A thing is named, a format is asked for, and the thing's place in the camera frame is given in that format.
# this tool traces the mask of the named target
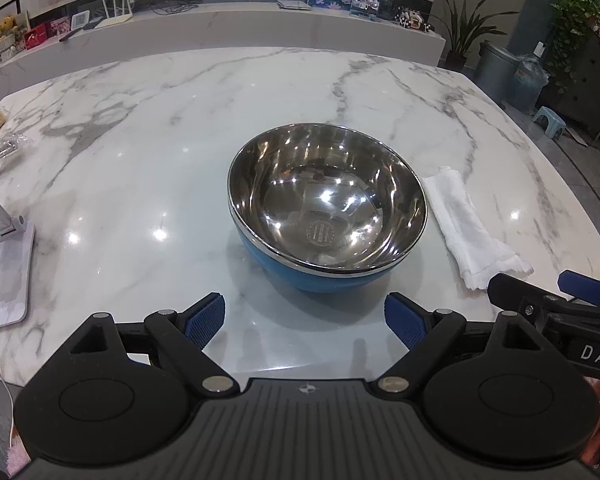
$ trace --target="gray tile floor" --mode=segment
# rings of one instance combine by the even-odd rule
[[[554,165],[600,232],[600,150],[591,146],[584,148],[566,136],[554,142],[530,117],[511,107],[506,111]],[[20,388],[11,386],[11,391],[15,398]],[[0,469],[3,471],[10,426],[11,405],[0,382]]]

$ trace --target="step stool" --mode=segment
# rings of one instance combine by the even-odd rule
[[[544,134],[553,140],[560,139],[562,133],[567,129],[567,125],[560,118],[560,116],[551,110],[551,108],[543,106],[538,110],[538,113],[534,117],[534,122],[536,122],[540,117],[546,117],[549,121]]]

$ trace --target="folded towel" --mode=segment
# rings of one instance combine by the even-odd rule
[[[514,250],[487,232],[460,173],[440,168],[440,173],[423,179],[422,183],[467,288],[486,290],[489,280],[499,272],[533,272],[533,267]]]

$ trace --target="bowl rim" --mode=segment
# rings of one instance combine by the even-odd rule
[[[253,141],[256,140],[257,138],[265,136],[267,134],[270,134],[271,132],[273,132],[275,130],[279,130],[279,129],[282,129],[282,128],[290,128],[292,126],[330,126],[332,128],[338,128],[338,129],[346,130],[346,131],[354,133],[354,134],[358,134],[360,136],[366,137],[367,139],[369,139],[369,140],[371,140],[373,142],[376,142],[376,143],[380,144],[384,149],[386,149],[392,155],[396,156],[398,158],[398,160],[400,160],[401,163],[403,163],[405,165],[405,167],[407,168],[407,170],[409,170],[409,172],[416,179],[416,182],[418,183],[418,186],[420,187],[420,191],[422,192],[422,195],[424,197],[424,220],[422,222],[422,226],[420,228],[420,231],[418,232],[418,235],[415,237],[415,239],[409,245],[409,247],[407,247],[404,251],[400,252],[400,254],[397,254],[396,256],[394,256],[393,258],[391,258],[390,260],[387,260],[387,261],[383,262],[382,264],[378,264],[378,265],[375,265],[375,266],[362,267],[361,269],[348,269],[348,270],[347,269],[332,269],[330,267],[320,266],[320,265],[317,265],[317,264],[312,264],[311,262],[306,262],[304,260],[300,260],[299,258],[296,258],[295,256],[292,256],[291,254],[287,254],[287,253],[284,253],[283,251],[280,251],[276,247],[273,247],[272,245],[270,245],[269,243],[267,243],[266,241],[264,241],[255,231],[253,231],[251,229],[251,227],[249,227],[247,225],[247,223],[244,221],[244,219],[242,218],[242,216],[240,215],[240,213],[238,212],[238,210],[235,208],[234,201],[232,200],[232,196],[231,196],[231,185],[230,185],[230,182],[231,182],[231,174],[232,174],[232,171],[234,169],[235,162],[238,159],[238,157],[240,157],[240,155],[242,154],[242,152],[244,152],[244,150],[248,146],[251,146],[251,144],[253,143]],[[347,128],[346,126],[339,126],[338,124],[329,124],[329,123],[293,123],[293,124],[284,124],[282,126],[276,126],[275,128],[270,128],[269,130],[266,130],[266,131],[264,131],[264,132],[262,132],[260,134],[257,134],[255,137],[252,137],[251,139],[249,139],[240,148],[240,150],[238,151],[238,153],[236,153],[236,155],[234,156],[234,159],[231,161],[231,165],[229,166],[229,171],[228,171],[227,179],[226,179],[226,188],[227,188],[227,200],[228,200],[228,203],[229,203],[229,210],[231,212],[232,219],[234,220],[234,223],[236,224],[236,226],[238,227],[238,229],[240,229],[240,232],[242,232],[242,234],[253,245],[255,245],[256,248],[258,248],[260,251],[262,251],[263,253],[265,253],[267,256],[270,256],[271,258],[273,258],[277,262],[283,264],[284,266],[290,267],[292,269],[300,270],[301,272],[305,272],[305,273],[308,273],[308,274],[314,274],[316,276],[325,276],[325,277],[328,277],[328,278],[355,278],[355,277],[358,277],[358,276],[369,276],[371,274],[376,274],[378,272],[383,272],[384,270],[387,270],[387,269],[390,269],[391,267],[396,266],[403,259],[405,259],[405,257],[407,257],[407,255],[409,254],[409,252],[411,252],[411,250],[413,249],[413,247],[420,240],[420,237],[422,236],[422,234],[424,232],[424,229],[425,229],[425,227],[427,225],[427,219],[429,218],[429,205],[427,203],[427,194],[424,191],[424,187],[422,186],[422,183],[421,183],[420,179],[415,174],[415,172],[413,171],[413,169],[411,168],[411,166],[394,149],[392,149],[391,147],[387,146],[381,140],[378,140],[375,137],[372,137],[370,135],[364,134],[363,132],[359,132],[357,130],[353,130],[352,128]]]

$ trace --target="black cabinet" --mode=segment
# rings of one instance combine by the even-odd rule
[[[541,104],[578,121],[595,135],[600,131],[600,38],[593,32],[574,60],[573,70],[575,83],[564,94],[549,85],[542,92]]]

